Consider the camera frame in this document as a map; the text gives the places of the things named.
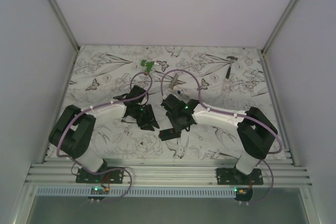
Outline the black fuse box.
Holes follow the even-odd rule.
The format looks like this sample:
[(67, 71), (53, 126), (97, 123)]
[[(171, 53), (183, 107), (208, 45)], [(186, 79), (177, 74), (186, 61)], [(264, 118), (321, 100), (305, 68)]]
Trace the black fuse box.
[(159, 139), (161, 141), (167, 141), (181, 137), (181, 131), (176, 131), (174, 128), (161, 130), (159, 132)]

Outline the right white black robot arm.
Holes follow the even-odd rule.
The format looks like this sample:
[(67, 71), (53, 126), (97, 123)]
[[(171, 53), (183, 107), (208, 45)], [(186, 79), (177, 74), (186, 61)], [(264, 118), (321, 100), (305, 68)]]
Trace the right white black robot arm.
[(184, 102), (170, 94), (163, 99), (161, 107), (166, 110), (175, 132), (190, 130), (196, 124), (219, 129), (234, 127), (244, 148), (233, 170), (234, 181), (241, 185), (251, 179), (251, 172), (270, 154), (278, 137), (272, 123), (253, 106), (247, 111), (226, 110), (195, 99)]

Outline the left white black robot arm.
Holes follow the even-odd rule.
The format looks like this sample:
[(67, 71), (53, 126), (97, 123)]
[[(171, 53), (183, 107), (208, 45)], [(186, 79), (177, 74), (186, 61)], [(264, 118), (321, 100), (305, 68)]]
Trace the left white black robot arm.
[(88, 171), (95, 183), (107, 177), (106, 162), (90, 147), (97, 119), (115, 120), (131, 117), (141, 130), (159, 128), (152, 106), (148, 104), (148, 91), (134, 85), (129, 93), (114, 97), (112, 101), (81, 109), (67, 106), (53, 127), (49, 142), (57, 148), (58, 157), (68, 157)]

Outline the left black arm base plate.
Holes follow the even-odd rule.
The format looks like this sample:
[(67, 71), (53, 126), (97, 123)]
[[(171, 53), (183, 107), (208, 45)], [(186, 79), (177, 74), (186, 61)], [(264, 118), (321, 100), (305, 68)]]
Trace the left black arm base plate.
[(121, 184), (123, 181), (123, 170), (115, 170), (102, 175), (94, 175), (83, 168), (79, 168), (76, 175), (76, 183), (79, 184)]

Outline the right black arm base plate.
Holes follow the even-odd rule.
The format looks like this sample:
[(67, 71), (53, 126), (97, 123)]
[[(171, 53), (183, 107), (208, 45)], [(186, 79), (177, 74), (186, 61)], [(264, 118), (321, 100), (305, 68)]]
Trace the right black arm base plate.
[(218, 185), (263, 185), (261, 170), (255, 168), (248, 175), (239, 172), (236, 168), (217, 168), (216, 179)]

